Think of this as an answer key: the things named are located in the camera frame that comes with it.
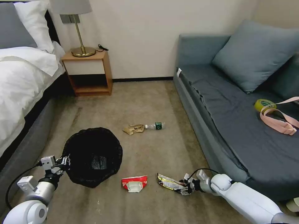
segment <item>red snack wrapper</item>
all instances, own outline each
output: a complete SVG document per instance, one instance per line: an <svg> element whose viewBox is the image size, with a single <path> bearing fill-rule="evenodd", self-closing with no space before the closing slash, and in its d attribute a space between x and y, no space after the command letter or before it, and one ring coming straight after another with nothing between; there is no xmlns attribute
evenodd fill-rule
<svg viewBox="0 0 299 224"><path fill-rule="evenodd" d="M138 193L147 185L147 176L126 177L121 183L130 193Z"/></svg>

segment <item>nightstand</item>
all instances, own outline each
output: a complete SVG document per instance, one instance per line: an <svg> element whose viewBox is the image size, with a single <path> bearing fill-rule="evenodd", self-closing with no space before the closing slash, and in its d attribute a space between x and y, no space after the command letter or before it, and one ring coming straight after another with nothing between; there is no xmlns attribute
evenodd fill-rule
<svg viewBox="0 0 299 224"><path fill-rule="evenodd" d="M108 52L89 57L74 57L68 51L62 58L69 81L76 96L111 95L112 74Z"/></svg>

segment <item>lamp shade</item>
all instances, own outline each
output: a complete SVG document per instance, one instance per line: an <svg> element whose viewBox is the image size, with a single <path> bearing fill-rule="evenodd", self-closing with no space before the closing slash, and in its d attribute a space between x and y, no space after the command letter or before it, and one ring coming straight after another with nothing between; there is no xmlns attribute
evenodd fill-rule
<svg viewBox="0 0 299 224"><path fill-rule="evenodd" d="M54 13L64 15L85 14L91 12L89 0L50 0Z"/></svg>

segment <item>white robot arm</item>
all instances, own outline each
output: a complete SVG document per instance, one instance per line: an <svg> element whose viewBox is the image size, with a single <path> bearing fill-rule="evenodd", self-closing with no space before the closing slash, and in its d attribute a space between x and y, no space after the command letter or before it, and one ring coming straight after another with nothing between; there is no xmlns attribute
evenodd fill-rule
<svg viewBox="0 0 299 224"><path fill-rule="evenodd" d="M68 161L68 157L58 160L54 156L44 157L41 159L41 164L46 172L44 178L37 182L33 176L22 177L17 185L26 193L26 201L10 211L3 224L45 223L48 205Z"/></svg>
<svg viewBox="0 0 299 224"><path fill-rule="evenodd" d="M3 224L42 224L48 212L48 205L57 188L60 176L68 158L55 161L54 156L42 159L46 171L45 178L37 183L32 176L23 177L18 186L27 194L26 201L14 207L6 216ZM285 215L271 199L245 184L234 182L226 174L208 177L203 170L196 174L198 179L185 175L188 188L181 192L190 194L200 190L223 197L236 211L256 224L288 223L299 224L299 217Z"/></svg>
<svg viewBox="0 0 299 224"><path fill-rule="evenodd" d="M299 217L284 214L275 202L265 195L240 182L234 182L226 174L217 174L210 179L203 170L196 174L200 189L223 197L236 211L252 223L288 223L299 224Z"/></svg>

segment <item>cable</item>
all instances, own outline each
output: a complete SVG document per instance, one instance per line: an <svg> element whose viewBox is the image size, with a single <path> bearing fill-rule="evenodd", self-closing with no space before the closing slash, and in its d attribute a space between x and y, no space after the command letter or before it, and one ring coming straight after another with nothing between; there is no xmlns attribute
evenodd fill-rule
<svg viewBox="0 0 299 224"><path fill-rule="evenodd" d="M101 51L97 50L98 52L103 52L103 51L109 51L107 48L104 48L102 45L98 44L99 49L102 49Z"/></svg>
<svg viewBox="0 0 299 224"><path fill-rule="evenodd" d="M12 206L10 205L9 201L8 201L8 195L9 195L9 191L12 187L12 185L16 182L17 179L19 179L23 174L27 173L28 171L30 171L31 169L37 167L37 166L42 166L41 161L39 161L35 166L25 170L24 172L22 172L20 175L18 175L9 185L7 191L6 191L6 195L5 195L5 203L7 205L7 207L9 208L9 210L12 210Z"/></svg>
<svg viewBox="0 0 299 224"><path fill-rule="evenodd" d="M210 171L212 171L212 172L214 172L214 173L220 174L220 173L218 173L217 171L212 170L212 169L210 169L210 168L200 168L200 169L195 170L195 171L190 175L190 177L187 179L187 181L190 180L190 178L191 178L197 171L199 171L199 170L210 170Z"/></svg>

